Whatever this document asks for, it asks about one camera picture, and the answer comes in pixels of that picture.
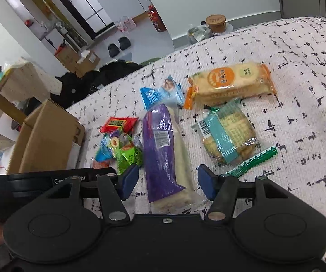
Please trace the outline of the bright green snack packet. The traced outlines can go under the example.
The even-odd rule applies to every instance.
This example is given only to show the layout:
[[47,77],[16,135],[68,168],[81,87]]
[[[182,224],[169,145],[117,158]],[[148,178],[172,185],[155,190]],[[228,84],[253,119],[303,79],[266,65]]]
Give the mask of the bright green snack packet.
[[132,164],[143,166],[143,145],[140,139],[120,130],[110,133],[109,148],[116,160],[118,174],[122,174]]

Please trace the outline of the grey plastic bag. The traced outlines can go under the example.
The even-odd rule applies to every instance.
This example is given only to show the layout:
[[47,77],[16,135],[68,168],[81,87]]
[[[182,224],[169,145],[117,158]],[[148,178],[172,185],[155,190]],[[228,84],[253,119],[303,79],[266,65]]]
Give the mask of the grey plastic bag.
[[226,24],[226,30],[223,33],[213,32],[208,25],[200,25],[198,27],[192,27],[187,31],[187,39],[190,44],[196,44],[211,37],[228,34],[233,30],[234,28],[230,23]]

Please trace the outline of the pink plastic bag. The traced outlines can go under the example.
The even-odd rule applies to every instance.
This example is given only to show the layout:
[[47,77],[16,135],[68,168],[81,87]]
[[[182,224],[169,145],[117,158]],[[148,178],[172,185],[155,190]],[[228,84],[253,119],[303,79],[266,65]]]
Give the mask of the pink plastic bag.
[[120,32],[128,34],[135,29],[137,25],[132,18],[123,16],[119,20],[115,21],[115,26]]

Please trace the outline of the orange rice cracker pack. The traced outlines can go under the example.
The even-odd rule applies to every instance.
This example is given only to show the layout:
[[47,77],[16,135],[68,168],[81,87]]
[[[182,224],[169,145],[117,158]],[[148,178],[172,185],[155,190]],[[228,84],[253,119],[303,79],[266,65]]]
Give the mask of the orange rice cracker pack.
[[201,71],[189,79],[184,108],[195,104],[217,106],[235,98],[276,94],[271,72],[265,64],[248,62]]

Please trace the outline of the small blue snack packet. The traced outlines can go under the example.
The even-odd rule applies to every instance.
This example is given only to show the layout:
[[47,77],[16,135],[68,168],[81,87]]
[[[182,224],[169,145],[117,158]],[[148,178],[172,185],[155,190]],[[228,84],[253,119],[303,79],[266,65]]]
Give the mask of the small blue snack packet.
[[104,162],[111,160],[114,157],[113,147],[111,146],[111,137],[108,133],[104,133],[94,160],[97,162]]

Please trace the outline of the pink orange snack packet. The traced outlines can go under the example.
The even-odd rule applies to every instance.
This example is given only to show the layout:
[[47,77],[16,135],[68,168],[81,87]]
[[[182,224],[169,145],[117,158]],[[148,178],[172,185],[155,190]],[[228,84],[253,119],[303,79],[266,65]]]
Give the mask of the pink orange snack packet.
[[110,160],[105,161],[96,161],[94,160],[92,163],[94,169],[102,169],[102,168],[109,168],[110,167]]

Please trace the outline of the brown cardboard box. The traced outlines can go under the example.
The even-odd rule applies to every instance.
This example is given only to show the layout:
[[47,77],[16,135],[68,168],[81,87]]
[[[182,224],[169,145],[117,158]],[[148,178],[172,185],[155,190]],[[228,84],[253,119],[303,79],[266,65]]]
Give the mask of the brown cardboard box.
[[44,101],[24,120],[11,154],[7,174],[66,170],[77,161],[85,128],[71,113]]

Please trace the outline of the red candy bar wrapper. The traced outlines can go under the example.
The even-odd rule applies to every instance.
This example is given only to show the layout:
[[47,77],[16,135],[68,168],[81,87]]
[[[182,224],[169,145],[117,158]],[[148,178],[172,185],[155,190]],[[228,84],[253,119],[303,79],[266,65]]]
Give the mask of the red candy bar wrapper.
[[135,117],[110,117],[100,128],[101,133],[111,133],[119,130],[124,133],[130,133],[134,128],[137,118]]

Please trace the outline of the red oil bottle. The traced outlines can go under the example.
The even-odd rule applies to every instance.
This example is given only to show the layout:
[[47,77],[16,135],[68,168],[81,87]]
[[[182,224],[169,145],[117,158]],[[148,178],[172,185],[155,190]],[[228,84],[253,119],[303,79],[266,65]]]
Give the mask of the red oil bottle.
[[167,30],[154,6],[148,7],[148,16],[157,32],[164,32]]

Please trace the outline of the white patterned bed blanket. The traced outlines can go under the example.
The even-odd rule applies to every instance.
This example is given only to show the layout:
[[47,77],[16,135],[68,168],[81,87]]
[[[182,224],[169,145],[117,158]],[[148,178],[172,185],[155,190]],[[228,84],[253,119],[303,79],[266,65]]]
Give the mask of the white patterned bed blanket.
[[241,102],[260,145],[278,155],[244,175],[266,176],[326,216],[326,18],[302,17],[262,23],[178,50],[113,82],[71,106],[85,127],[79,167],[100,145],[100,127],[112,116],[142,117],[142,87],[159,87],[172,76],[184,90],[204,70],[245,62],[271,71],[276,94]]

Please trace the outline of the wooden table with cloth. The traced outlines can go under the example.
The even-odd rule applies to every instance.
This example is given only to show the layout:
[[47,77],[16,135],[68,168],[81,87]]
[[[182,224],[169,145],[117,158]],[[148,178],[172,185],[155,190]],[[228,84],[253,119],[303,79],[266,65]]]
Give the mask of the wooden table with cloth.
[[[29,98],[40,102],[50,99],[51,95],[60,95],[62,83],[47,73],[37,63],[20,58],[15,63],[6,63],[2,69],[0,96],[12,106]],[[0,108],[0,119],[6,112]],[[4,134],[0,130],[0,140],[13,144],[17,138],[15,133]]]

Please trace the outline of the light blue snack packet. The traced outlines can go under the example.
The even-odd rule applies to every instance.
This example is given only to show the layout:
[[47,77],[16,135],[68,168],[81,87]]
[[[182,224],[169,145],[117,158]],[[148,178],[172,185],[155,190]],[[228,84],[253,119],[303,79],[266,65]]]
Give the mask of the light blue snack packet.
[[158,89],[143,87],[140,89],[140,94],[145,110],[149,110],[154,105],[171,98],[177,100],[179,106],[183,106],[185,103],[181,85],[177,84],[170,75],[165,78],[163,85]]

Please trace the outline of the black clothes pile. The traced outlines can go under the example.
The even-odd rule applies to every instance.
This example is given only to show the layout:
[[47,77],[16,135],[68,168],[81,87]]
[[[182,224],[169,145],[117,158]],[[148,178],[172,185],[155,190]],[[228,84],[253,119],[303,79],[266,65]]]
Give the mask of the black clothes pile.
[[60,95],[51,93],[51,100],[67,109],[98,91],[99,87],[105,87],[141,68],[143,65],[118,60],[103,65],[98,71],[88,71],[83,77],[66,73],[62,77],[56,77],[62,83],[62,90]]

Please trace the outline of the purple long snack pack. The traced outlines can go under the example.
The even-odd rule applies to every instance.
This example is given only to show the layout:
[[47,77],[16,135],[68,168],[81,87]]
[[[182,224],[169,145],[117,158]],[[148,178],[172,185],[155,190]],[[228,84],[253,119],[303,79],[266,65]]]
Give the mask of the purple long snack pack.
[[196,202],[187,150],[175,110],[164,103],[142,120],[143,164],[148,201],[154,212],[175,214]]

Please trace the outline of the teal biscuit pack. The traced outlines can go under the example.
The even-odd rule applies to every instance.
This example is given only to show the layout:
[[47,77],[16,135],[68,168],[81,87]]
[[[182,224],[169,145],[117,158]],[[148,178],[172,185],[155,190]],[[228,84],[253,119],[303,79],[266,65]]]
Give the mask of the teal biscuit pack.
[[261,146],[238,99],[211,107],[192,129],[199,134],[214,164],[222,168],[222,175],[240,178],[278,154],[275,146]]

